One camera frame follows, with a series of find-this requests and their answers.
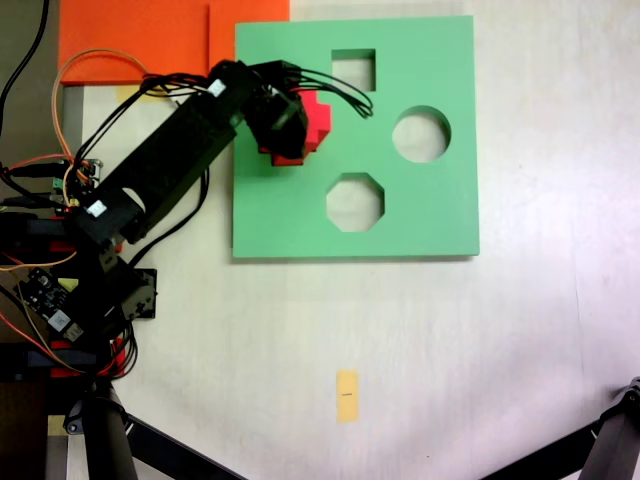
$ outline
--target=black tripod leg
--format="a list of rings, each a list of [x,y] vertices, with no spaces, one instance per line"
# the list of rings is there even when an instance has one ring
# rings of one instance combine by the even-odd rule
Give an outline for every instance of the black tripod leg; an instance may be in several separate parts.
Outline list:
[[[604,422],[579,480],[631,480],[640,454],[640,430],[628,411]]]
[[[585,464],[595,442],[592,432],[597,432],[598,428],[598,422],[593,422],[483,480],[561,480],[568,477]]]
[[[88,399],[82,426],[91,480],[138,480],[117,404],[104,398]]]
[[[129,415],[129,425],[129,444],[133,456],[170,478],[246,480],[132,415]]]

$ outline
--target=orange wire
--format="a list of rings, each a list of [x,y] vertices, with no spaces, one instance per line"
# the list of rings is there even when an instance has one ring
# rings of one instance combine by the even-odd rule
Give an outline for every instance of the orange wire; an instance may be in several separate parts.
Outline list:
[[[42,350],[42,353],[44,353],[47,357],[49,357],[50,359],[56,361],[56,359],[54,357],[51,356],[51,354],[49,352],[47,352],[45,350],[45,348],[40,345],[38,342],[36,342],[33,338],[31,338],[29,335],[27,335],[26,333],[24,333],[22,330],[20,330],[18,327],[16,327],[15,325],[13,325],[13,323],[11,323],[9,320],[7,320],[7,317],[5,317],[2,313],[0,313],[0,318],[4,321],[4,323],[7,324],[7,326],[13,330],[14,332],[16,332],[18,335],[20,335],[21,337],[23,337],[25,340],[28,340],[29,342],[33,343],[36,347],[38,347],[40,350]]]
[[[144,73],[149,73],[149,70],[147,69],[147,67],[145,67],[142,64],[142,62],[140,62],[140,60],[138,60],[136,57],[134,57],[133,55],[129,55],[128,53],[123,52],[121,50],[116,50],[113,48],[90,48],[88,50],[83,50],[82,52],[75,54],[73,57],[67,60],[67,62],[62,66],[62,68],[58,72],[58,76],[56,77],[56,80],[53,84],[53,92],[51,94],[51,113],[53,114],[53,128],[56,132],[56,136],[58,137],[58,141],[60,142],[60,146],[62,147],[62,150],[64,151],[64,153],[66,153],[69,156],[72,156],[71,149],[69,148],[69,144],[67,143],[66,139],[64,138],[64,135],[62,134],[60,119],[58,118],[58,90],[60,89],[62,78],[64,77],[64,74],[66,73],[68,68],[71,67],[71,65],[73,65],[82,57],[85,57],[87,55],[94,55],[94,54],[99,54],[101,56],[104,56],[105,54],[114,55],[116,57],[127,59],[132,63],[135,63],[136,65],[138,65],[138,67],[140,67],[140,69],[143,70]]]
[[[4,253],[4,252],[0,252],[2,253],[2,255],[4,255],[5,257],[7,257],[9,260],[11,260],[13,263],[17,263],[18,265],[24,265],[24,262],[21,262],[20,260],[18,260],[17,258],[12,257],[11,255],[9,255],[8,253]]]
[[[50,262],[50,263],[23,263],[21,265],[16,265],[15,267],[0,268],[0,272],[13,272],[14,270],[18,270],[20,268],[53,267],[54,265],[60,265],[61,263],[68,262],[73,257],[75,257],[77,255],[77,253],[78,252],[73,252],[67,258],[64,258],[62,260],[58,260],[57,262]]]
[[[80,180],[82,180],[84,183],[89,183],[89,178],[84,173],[82,173],[80,170],[76,171],[76,176]]]
[[[42,160],[48,160],[51,158],[66,158],[67,160],[69,159],[69,157],[64,153],[52,153],[50,155],[41,155],[39,157],[34,157],[28,160],[23,160],[22,162],[18,162],[15,165],[12,165],[11,167],[9,167],[9,171],[13,170],[14,168],[24,167],[25,165],[31,165],[32,163],[40,162]]]

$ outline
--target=white sticker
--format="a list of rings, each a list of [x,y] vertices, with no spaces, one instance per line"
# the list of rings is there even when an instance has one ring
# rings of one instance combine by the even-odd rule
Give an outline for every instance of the white sticker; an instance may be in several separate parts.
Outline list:
[[[77,323],[74,323],[69,327],[69,329],[64,332],[64,336],[68,338],[70,341],[75,342],[80,335],[84,333]]]
[[[227,86],[222,83],[222,80],[216,78],[211,85],[209,85],[209,91],[213,93],[214,97],[219,97],[222,92],[226,90]]]
[[[100,215],[102,215],[106,211],[107,211],[107,207],[100,200],[94,202],[93,205],[87,208],[87,212],[89,212],[95,218],[98,218]]]
[[[61,332],[70,321],[71,319],[66,313],[62,310],[56,310],[56,313],[51,315],[51,318],[49,319],[49,325],[55,328],[58,332]]]

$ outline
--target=black robot arm segment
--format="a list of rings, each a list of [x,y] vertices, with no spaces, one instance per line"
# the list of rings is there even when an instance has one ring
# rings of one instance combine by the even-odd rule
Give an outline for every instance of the black robot arm segment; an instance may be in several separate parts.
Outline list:
[[[307,117],[295,92],[282,93],[241,62],[220,62],[209,80],[209,92],[181,105],[72,218],[85,246],[102,250],[114,238],[143,238],[233,140],[245,118],[261,146],[288,158],[304,155]],[[123,189],[135,192],[142,205]]]

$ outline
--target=yellow sticky note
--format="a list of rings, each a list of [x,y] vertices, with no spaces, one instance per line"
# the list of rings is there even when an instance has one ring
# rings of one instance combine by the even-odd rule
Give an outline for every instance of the yellow sticky note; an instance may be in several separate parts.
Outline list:
[[[358,372],[338,370],[337,377],[338,423],[358,420]]]

